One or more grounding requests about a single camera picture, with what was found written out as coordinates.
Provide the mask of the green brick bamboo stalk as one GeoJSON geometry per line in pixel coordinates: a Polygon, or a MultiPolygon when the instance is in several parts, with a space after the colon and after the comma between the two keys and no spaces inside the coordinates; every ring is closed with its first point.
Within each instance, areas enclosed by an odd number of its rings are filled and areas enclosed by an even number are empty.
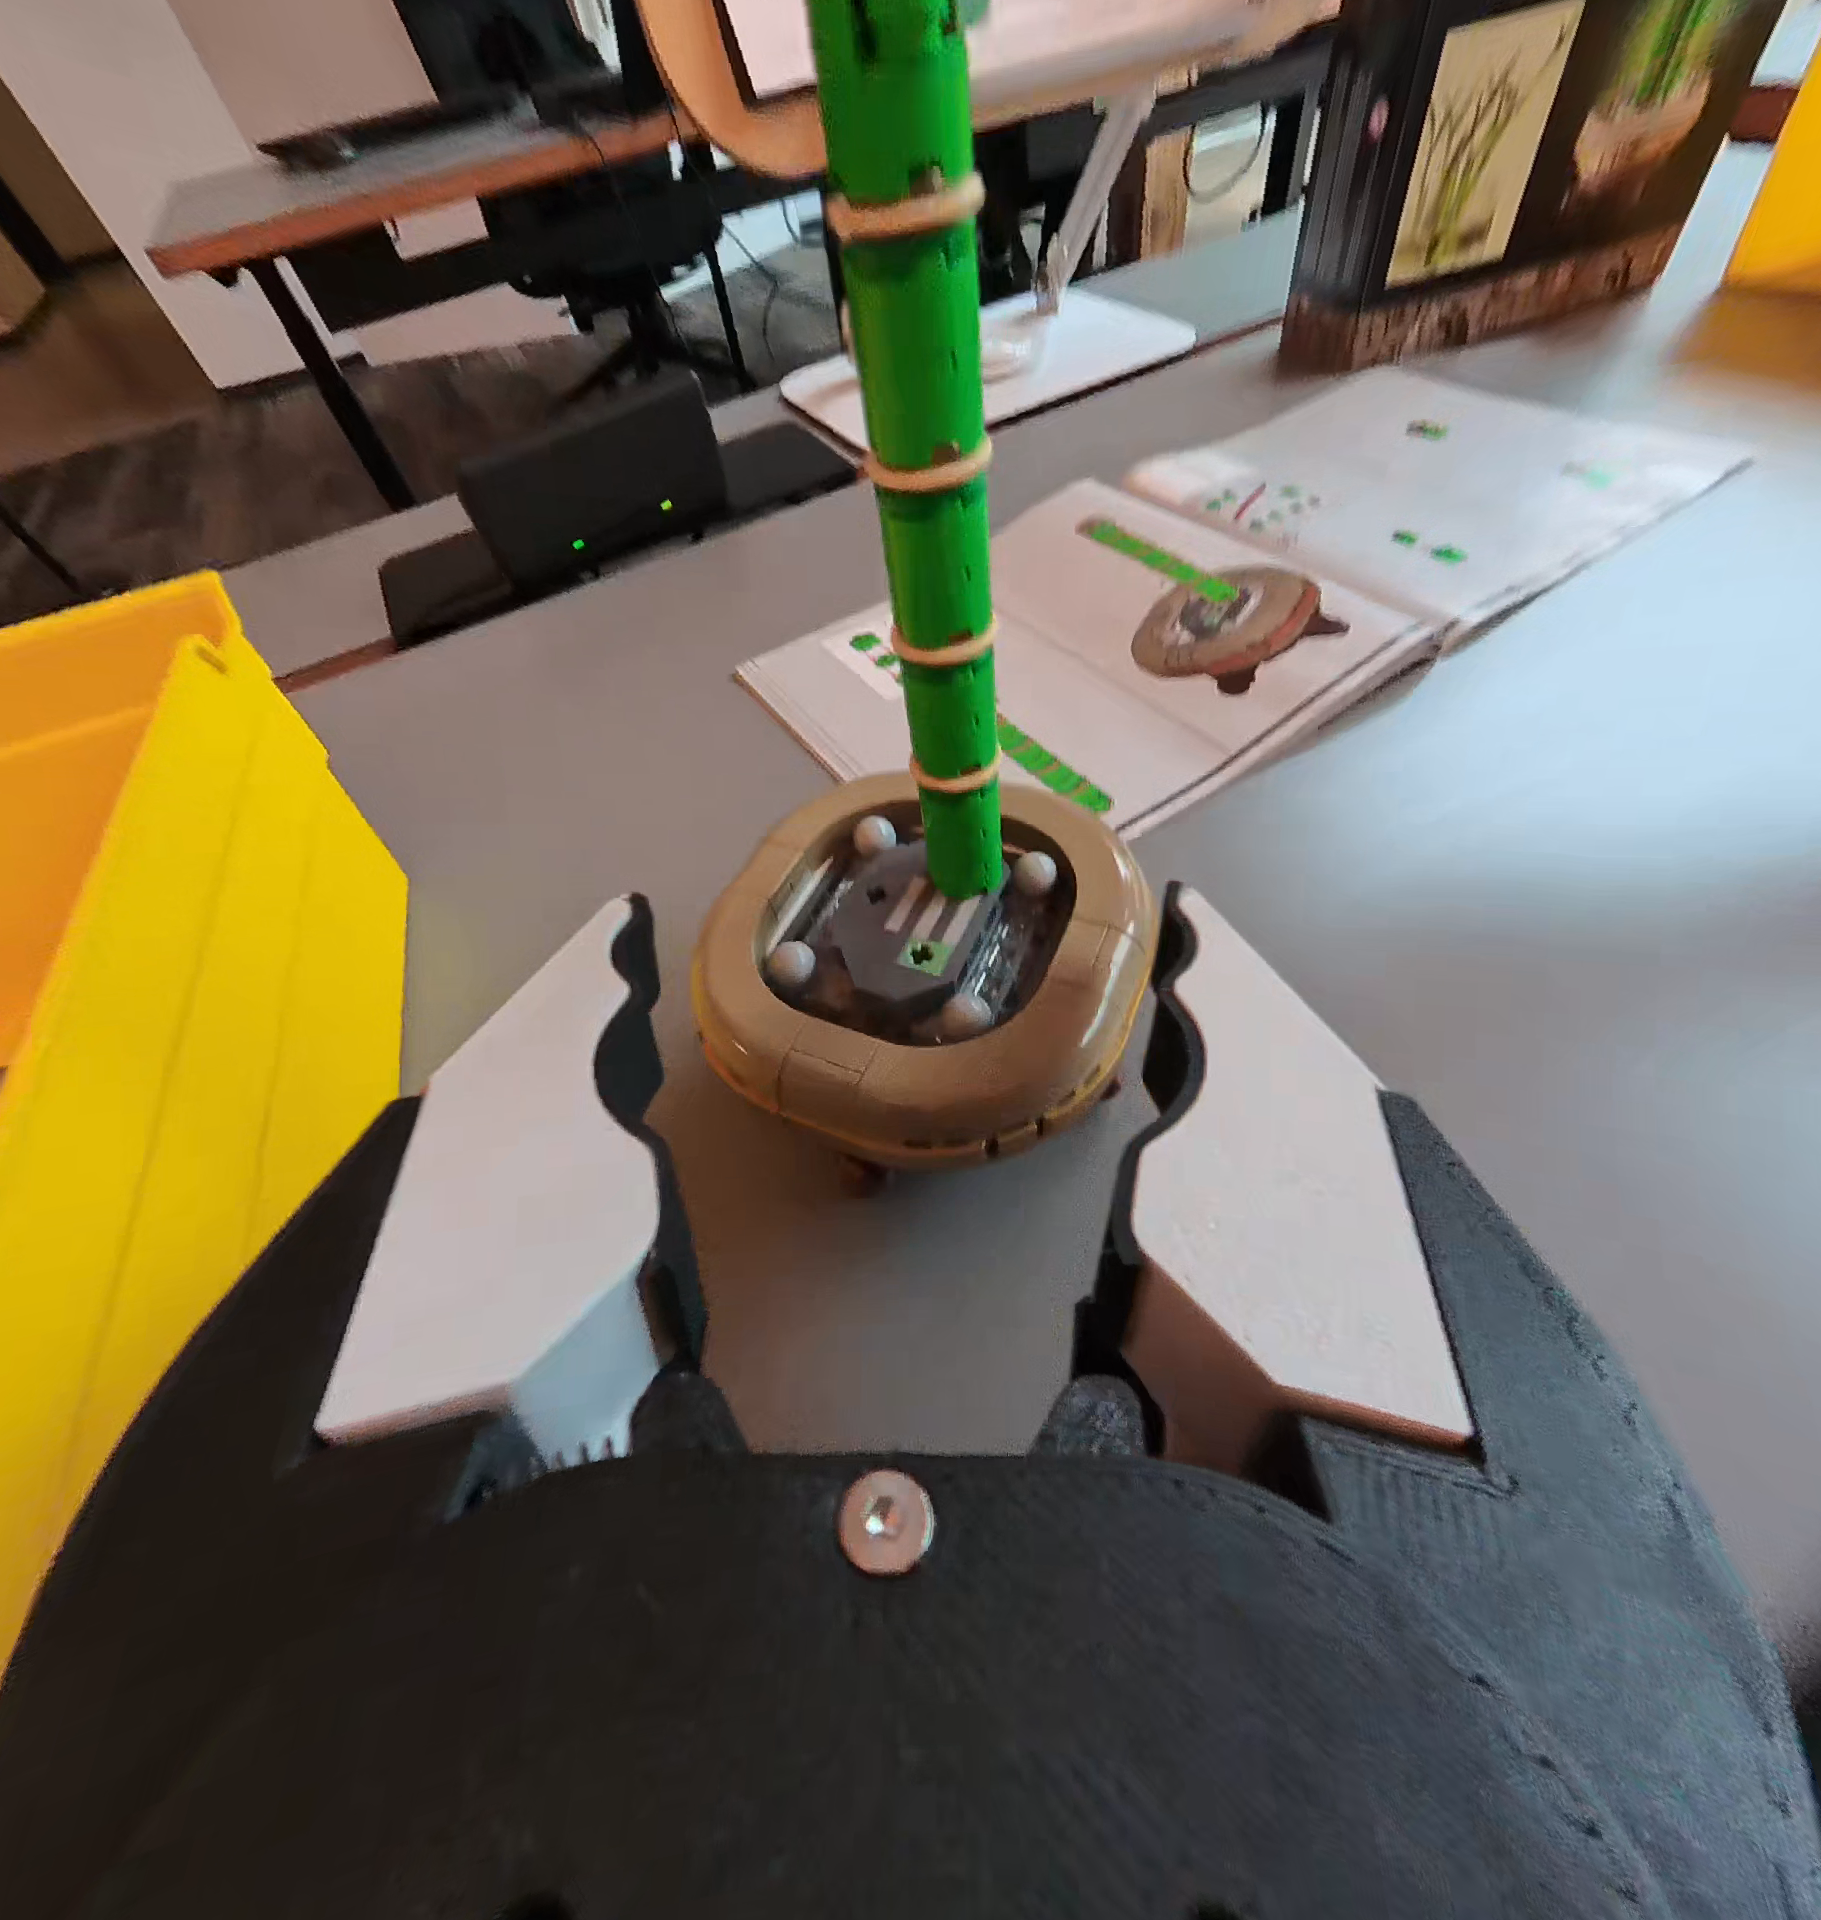
{"type": "Polygon", "coordinates": [[[806,12],[927,874],[969,899],[1000,884],[1002,829],[964,12],[806,12]]]}

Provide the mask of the tan brick pot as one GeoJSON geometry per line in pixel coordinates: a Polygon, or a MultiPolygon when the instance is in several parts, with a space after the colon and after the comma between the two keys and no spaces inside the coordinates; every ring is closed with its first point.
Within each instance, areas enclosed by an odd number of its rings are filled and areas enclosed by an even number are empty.
{"type": "Polygon", "coordinates": [[[867,1169],[1012,1157],[1114,1088],[1154,957],[1149,878],[1095,813],[1002,802],[998,888],[931,883],[909,773],[789,813],[711,905],[693,1016],[733,1092],[867,1169]]]}

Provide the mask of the black office chair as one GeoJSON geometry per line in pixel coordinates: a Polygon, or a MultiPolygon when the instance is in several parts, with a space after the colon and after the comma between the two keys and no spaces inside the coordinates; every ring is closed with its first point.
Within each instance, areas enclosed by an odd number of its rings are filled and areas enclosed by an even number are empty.
{"type": "Polygon", "coordinates": [[[717,176],[711,147],[693,141],[682,147],[679,172],[663,150],[480,199],[490,248],[515,292],[559,297],[581,329],[606,312],[625,323],[625,341],[564,390],[559,408],[668,369],[726,377],[741,395],[754,393],[717,258],[726,219],[714,192],[717,176]],[[664,297],[664,284],[694,263],[708,268],[723,348],[694,345],[664,297]]]}

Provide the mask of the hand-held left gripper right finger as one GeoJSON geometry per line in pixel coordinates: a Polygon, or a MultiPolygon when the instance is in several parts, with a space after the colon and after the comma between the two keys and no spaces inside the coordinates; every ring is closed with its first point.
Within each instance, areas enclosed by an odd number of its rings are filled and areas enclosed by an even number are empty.
{"type": "Polygon", "coordinates": [[[1363,1058],[1187,883],[1164,899],[1142,1080],[1087,1319],[1154,1453],[1309,1417],[1465,1453],[1475,1415],[1363,1058]]]}

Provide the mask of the black device with green light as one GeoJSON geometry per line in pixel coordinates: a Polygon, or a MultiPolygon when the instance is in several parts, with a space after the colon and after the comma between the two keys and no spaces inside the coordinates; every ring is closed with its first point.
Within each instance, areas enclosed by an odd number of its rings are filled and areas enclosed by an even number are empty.
{"type": "Polygon", "coordinates": [[[490,550],[467,521],[467,529],[399,553],[377,567],[377,587],[387,618],[387,634],[399,648],[448,637],[483,619],[550,600],[576,585],[600,578],[661,546],[705,540],[779,510],[802,505],[856,482],[856,470],[821,439],[791,424],[757,428],[719,442],[731,503],[709,529],[663,540],[621,562],[606,563],[572,585],[526,592],[515,587],[490,559],[490,550]]]}

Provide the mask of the grey wood-edged desk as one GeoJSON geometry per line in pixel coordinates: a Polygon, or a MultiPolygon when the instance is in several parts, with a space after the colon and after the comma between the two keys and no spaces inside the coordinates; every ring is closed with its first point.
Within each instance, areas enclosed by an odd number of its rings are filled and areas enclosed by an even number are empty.
{"type": "Polygon", "coordinates": [[[574,127],[510,112],[416,135],[321,173],[258,157],[171,187],[143,253],[164,281],[201,274],[221,284],[256,283],[384,505],[409,510],[418,495],[281,261],[399,217],[531,191],[697,139],[697,123],[668,104],[643,117],[591,117],[574,127]]]}

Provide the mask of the black product box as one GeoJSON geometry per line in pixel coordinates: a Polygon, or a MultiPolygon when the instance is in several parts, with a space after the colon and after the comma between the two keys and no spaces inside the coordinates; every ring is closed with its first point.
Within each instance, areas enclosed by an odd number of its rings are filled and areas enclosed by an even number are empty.
{"type": "Polygon", "coordinates": [[[1282,366],[1348,374],[1644,295],[1784,9],[1343,4],[1282,366]]]}

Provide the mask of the building instruction booklet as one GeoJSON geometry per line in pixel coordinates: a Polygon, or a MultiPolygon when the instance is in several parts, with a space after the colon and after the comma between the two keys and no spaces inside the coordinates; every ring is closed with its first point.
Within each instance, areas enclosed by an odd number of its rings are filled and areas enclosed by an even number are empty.
{"type": "Polygon", "coordinates": [[[1748,460],[1375,369],[1070,484],[993,540],[1004,802],[1135,840],[1748,460]]]}

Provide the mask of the black monitor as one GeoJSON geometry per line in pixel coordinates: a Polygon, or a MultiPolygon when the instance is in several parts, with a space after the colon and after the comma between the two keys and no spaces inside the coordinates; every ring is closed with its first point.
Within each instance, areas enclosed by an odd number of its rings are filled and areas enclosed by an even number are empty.
{"type": "Polygon", "coordinates": [[[668,102],[630,3],[394,3],[444,102],[528,104],[540,123],[638,120],[668,102]]]}

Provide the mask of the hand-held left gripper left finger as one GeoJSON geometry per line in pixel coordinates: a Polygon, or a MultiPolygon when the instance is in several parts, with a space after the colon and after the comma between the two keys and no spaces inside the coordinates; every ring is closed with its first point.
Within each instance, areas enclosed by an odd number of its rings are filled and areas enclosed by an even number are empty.
{"type": "Polygon", "coordinates": [[[617,1460],[708,1311],[663,1084],[651,905],[597,909],[425,1084],[318,1409],[329,1444],[505,1419],[617,1460]]]}

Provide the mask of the black box device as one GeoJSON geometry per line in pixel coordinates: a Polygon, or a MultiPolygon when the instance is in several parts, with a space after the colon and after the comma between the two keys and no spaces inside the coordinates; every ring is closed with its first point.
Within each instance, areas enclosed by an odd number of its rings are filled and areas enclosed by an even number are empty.
{"type": "Polygon", "coordinates": [[[454,490],[490,559],[526,592],[700,534],[731,503],[708,396],[684,369],[465,463],[454,490]]]}

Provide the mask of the white lamp base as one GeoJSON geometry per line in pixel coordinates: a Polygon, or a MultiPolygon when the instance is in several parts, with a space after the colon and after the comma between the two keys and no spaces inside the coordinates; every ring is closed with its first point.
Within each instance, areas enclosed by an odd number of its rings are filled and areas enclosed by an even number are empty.
{"type": "MultiPolygon", "coordinates": [[[[1109,482],[1142,458],[1277,414],[1298,387],[1277,373],[1277,336],[1300,224],[1294,207],[1092,277],[1099,299],[1190,323],[1193,350],[997,428],[995,524],[1078,477],[1109,482]]],[[[384,657],[392,634],[379,563],[465,532],[465,510],[448,495],[232,567],[224,582],[279,683],[299,689],[384,657]]]]}

